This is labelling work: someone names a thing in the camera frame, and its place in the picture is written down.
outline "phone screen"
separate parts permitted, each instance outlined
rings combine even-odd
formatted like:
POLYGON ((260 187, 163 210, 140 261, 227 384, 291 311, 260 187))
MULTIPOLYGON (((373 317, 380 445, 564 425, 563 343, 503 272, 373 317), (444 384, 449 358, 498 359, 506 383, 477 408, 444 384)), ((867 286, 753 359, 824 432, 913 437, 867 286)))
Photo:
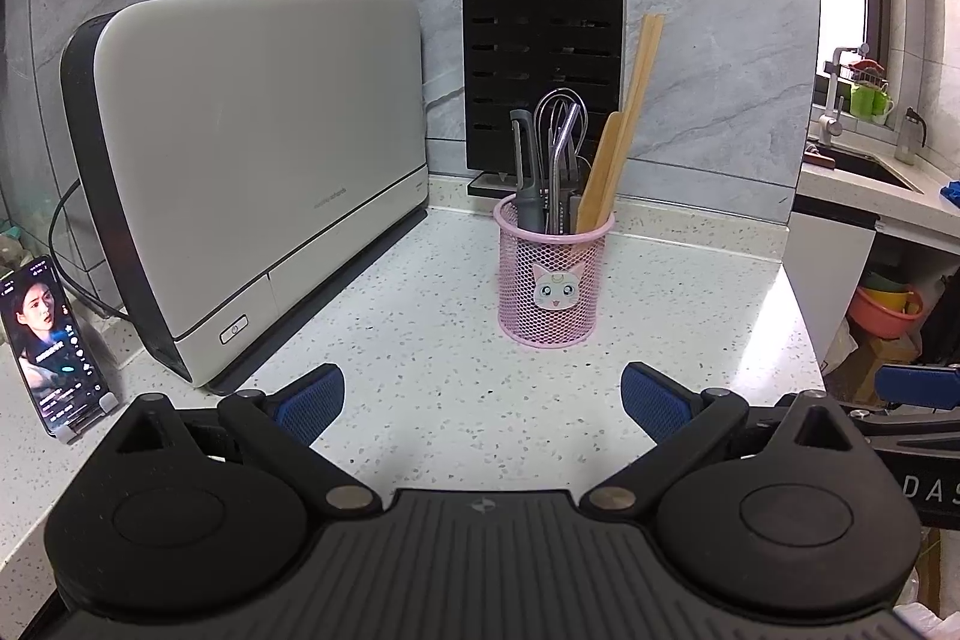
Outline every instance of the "phone screen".
POLYGON ((0 316, 48 434, 99 408, 109 389, 49 257, 40 256, 0 280, 0 316))

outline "kitchen countertop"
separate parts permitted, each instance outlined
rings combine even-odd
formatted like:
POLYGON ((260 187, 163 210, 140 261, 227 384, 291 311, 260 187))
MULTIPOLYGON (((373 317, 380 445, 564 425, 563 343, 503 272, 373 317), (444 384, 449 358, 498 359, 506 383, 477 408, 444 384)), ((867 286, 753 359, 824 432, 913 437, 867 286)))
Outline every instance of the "kitchen countertop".
MULTIPOLYGON (((385 500, 400 485, 565 486, 579 498, 652 447, 620 403, 631 360, 755 404, 823 387, 777 261, 612 235, 596 331, 548 351, 496 324, 496 244, 486 215, 431 209, 246 385, 271 392, 337 363, 344 411, 314 448, 385 500)), ((0 637, 11 640, 52 589, 42 521, 117 416, 61 445, 6 351, 0 374, 0 637)), ((217 401, 145 353, 112 386, 123 400, 159 390, 179 407, 217 401)))
POLYGON ((894 158, 892 145, 863 135, 841 134, 834 140, 833 146, 874 156, 917 191, 850 172, 803 164, 797 184, 799 196, 813 196, 815 199, 845 204, 876 213, 880 218, 893 218, 901 223, 960 239, 960 208, 940 196, 940 189, 949 182, 944 172, 935 169, 920 156, 917 156, 915 166, 908 166, 894 158))

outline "cabinet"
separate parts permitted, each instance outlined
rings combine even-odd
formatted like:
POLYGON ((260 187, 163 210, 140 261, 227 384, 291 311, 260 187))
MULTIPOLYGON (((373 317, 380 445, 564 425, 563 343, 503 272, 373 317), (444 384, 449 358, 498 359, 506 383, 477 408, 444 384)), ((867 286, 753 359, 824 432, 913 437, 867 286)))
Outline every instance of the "cabinet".
POLYGON ((797 212, 790 214, 787 226, 784 271, 813 352, 823 362, 853 298, 875 231, 797 212))

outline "knife block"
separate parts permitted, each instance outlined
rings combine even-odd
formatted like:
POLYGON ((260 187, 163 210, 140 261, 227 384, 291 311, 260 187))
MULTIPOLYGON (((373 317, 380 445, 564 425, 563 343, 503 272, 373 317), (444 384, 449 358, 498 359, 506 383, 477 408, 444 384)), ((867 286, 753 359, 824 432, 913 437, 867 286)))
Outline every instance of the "knife block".
POLYGON ((590 162, 619 109, 624 0, 463 0, 467 166, 515 175, 510 110, 566 87, 587 104, 590 162))

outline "sink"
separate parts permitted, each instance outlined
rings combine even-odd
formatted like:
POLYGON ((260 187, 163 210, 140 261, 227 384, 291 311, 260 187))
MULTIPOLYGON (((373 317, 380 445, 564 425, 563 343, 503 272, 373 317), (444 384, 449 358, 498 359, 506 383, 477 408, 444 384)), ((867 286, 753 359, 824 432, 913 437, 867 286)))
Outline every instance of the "sink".
POLYGON ((915 190, 906 180, 894 175, 894 172, 888 170, 874 158, 837 148, 827 148, 824 145, 817 145, 817 149, 820 150, 821 155, 836 161, 837 169, 842 172, 850 172, 851 175, 860 175, 887 185, 896 185, 898 188, 905 188, 907 191, 915 190))

